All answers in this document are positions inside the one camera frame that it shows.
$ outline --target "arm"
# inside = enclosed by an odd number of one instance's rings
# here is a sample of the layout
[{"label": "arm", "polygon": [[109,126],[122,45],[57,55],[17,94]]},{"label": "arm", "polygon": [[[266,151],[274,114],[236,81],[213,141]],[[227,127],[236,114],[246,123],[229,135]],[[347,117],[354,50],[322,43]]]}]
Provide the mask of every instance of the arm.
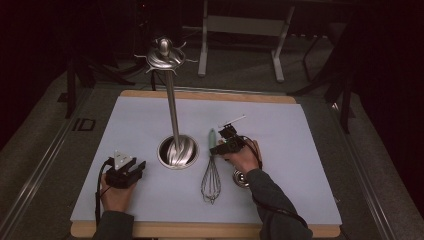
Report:
[{"label": "arm", "polygon": [[128,189],[112,188],[106,184],[105,175],[103,175],[101,183],[101,200],[105,212],[102,214],[93,239],[133,239],[134,216],[125,212],[136,183]]},{"label": "arm", "polygon": [[[259,152],[256,141],[249,142],[249,144]],[[258,159],[248,147],[244,147],[238,153],[225,154],[223,157],[246,176],[252,195],[257,201],[273,208],[284,208],[296,213],[295,207],[283,190],[274,183],[267,173],[259,169]],[[261,207],[258,207],[258,214],[263,223],[260,232],[261,239],[312,238],[312,231],[305,228],[294,218]]]},{"label": "arm", "polygon": [[[259,202],[274,208],[283,208],[296,213],[292,202],[267,173],[260,169],[254,169],[247,173],[246,178],[249,182],[252,195]],[[260,232],[261,239],[312,238],[312,231],[305,228],[298,220],[261,207],[257,209],[263,223]]]}]

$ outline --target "cable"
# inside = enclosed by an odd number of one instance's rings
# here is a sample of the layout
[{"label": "cable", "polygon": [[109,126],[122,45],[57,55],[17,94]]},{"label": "cable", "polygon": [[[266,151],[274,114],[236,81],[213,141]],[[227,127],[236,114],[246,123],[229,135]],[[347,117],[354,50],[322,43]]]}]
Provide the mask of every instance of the cable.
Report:
[{"label": "cable", "polygon": [[155,71],[156,70],[153,70],[150,74],[150,85],[152,86],[153,91],[156,91]]},{"label": "cable", "polygon": [[301,216],[297,215],[296,213],[290,212],[289,210],[286,210],[284,208],[276,208],[276,207],[272,207],[264,203],[261,203],[253,195],[252,195],[252,199],[253,199],[253,202],[256,204],[256,206],[266,209],[268,211],[274,212],[274,213],[278,213],[278,214],[285,215],[287,217],[294,218],[297,221],[299,221],[305,228],[308,228],[308,224],[306,223],[306,221]]},{"label": "cable", "polygon": [[251,142],[253,142],[253,140],[252,140],[252,139],[250,139],[249,137],[246,137],[246,136],[239,136],[239,135],[237,135],[237,134],[235,134],[235,135],[236,135],[236,137],[238,137],[240,140],[242,140],[242,141],[246,144],[246,146],[247,146],[247,147],[249,147],[250,151],[252,151],[253,155],[255,155],[256,161],[258,161],[259,168],[260,168],[260,169],[262,169],[262,161],[261,161],[261,158],[260,158],[260,156],[259,156],[259,151],[258,151],[258,149],[256,148],[256,145],[254,144],[255,149],[253,149],[253,147],[252,147],[252,146],[250,146],[250,144],[249,144],[249,143],[248,143],[245,139],[247,139],[247,140],[249,140],[249,141],[251,141]]},{"label": "cable", "polygon": [[111,188],[111,186],[109,186],[108,188],[106,188],[106,190],[104,190],[102,192],[102,194],[100,194],[100,199],[103,197],[103,195],[107,192],[107,190],[109,190]]},{"label": "cable", "polygon": [[94,212],[95,215],[96,215],[96,226],[98,226],[99,222],[100,222],[100,198],[102,196],[102,194],[100,194],[100,185],[101,185],[101,182],[102,182],[103,170],[106,167],[106,165],[113,166],[113,158],[109,158],[108,160],[106,160],[103,163],[102,167],[100,168],[99,177],[97,179],[97,191],[95,193],[96,209],[95,209],[95,212]]},{"label": "cable", "polygon": [[156,76],[158,77],[158,79],[160,80],[162,85],[166,86],[166,83],[163,81],[163,79],[160,76],[160,75],[163,75],[163,74],[159,74],[159,71],[157,71],[157,70],[154,70],[154,73],[156,73]]},{"label": "cable", "polygon": [[200,33],[201,31],[202,31],[202,30],[196,30],[196,31],[194,31],[194,32],[192,32],[192,33],[189,33],[189,34],[187,34],[187,35],[183,36],[183,37],[182,37],[182,39],[189,38],[189,37],[191,37],[191,36],[193,36],[193,35],[196,35],[197,33]]}]

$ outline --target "white board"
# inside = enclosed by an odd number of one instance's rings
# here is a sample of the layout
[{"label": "white board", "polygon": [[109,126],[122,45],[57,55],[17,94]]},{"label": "white board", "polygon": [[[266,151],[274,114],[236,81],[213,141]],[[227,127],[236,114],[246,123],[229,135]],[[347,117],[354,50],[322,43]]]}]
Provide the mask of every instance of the white board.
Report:
[{"label": "white board", "polygon": [[204,202],[200,185],[209,160],[208,133],[233,123],[239,135],[259,142],[263,170],[284,190],[308,224],[341,224],[303,109],[298,104],[176,99],[180,134],[199,145],[196,162],[171,170],[158,160],[160,143],[172,135],[167,99],[119,97],[71,221],[94,220],[94,193],[100,167],[115,150],[146,161],[128,213],[135,221],[261,223],[249,189],[235,185],[234,168],[217,159],[221,195]]}]

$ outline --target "gray sleeve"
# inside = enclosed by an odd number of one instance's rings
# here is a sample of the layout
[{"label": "gray sleeve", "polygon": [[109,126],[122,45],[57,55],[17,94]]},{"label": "gray sleeve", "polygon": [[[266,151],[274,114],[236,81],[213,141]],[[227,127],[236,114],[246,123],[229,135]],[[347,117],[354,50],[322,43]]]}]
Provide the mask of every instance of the gray sleeve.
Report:
[{"label": "gray sleeve", "polygon": [[[254,169],[247,173],[246,178],[257,201],[296,213],[290,199],[267,173],[260,169]],[[263,223],[260,232],[261,239],[312,239],[312,231],[294,218],[261,207],[258,207],[258,214]]]},{"label": "gray sleeve", "polygon": [[134,216],[123,212],[105,211],[93,239],[131,240]]}]

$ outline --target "hand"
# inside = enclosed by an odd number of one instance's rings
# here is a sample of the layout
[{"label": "hand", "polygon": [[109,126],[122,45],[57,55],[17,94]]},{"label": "hand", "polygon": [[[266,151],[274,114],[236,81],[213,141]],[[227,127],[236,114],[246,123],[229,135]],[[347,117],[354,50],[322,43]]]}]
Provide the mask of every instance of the hand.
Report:
[{"label": "hand", "polygon": [[[249,144],[253,150],[257,151],[258,156],[260,157],[258,142],[255,140],[253,140],[253,142],[247,140],[247,144]],[[224,154],[223,157],[224,159],[228,159],[237,170],[243,173],[244,176],[246,176],[249,171],[259,168],[258,160],[248,146],[244,146],[237,153]]]},{"label": "hand", "polygon": [[127,189],[117,189],[106,184],[106,174],[103,174],[101,183],[100,195],[105,211],[126,212],[137,182]]}]

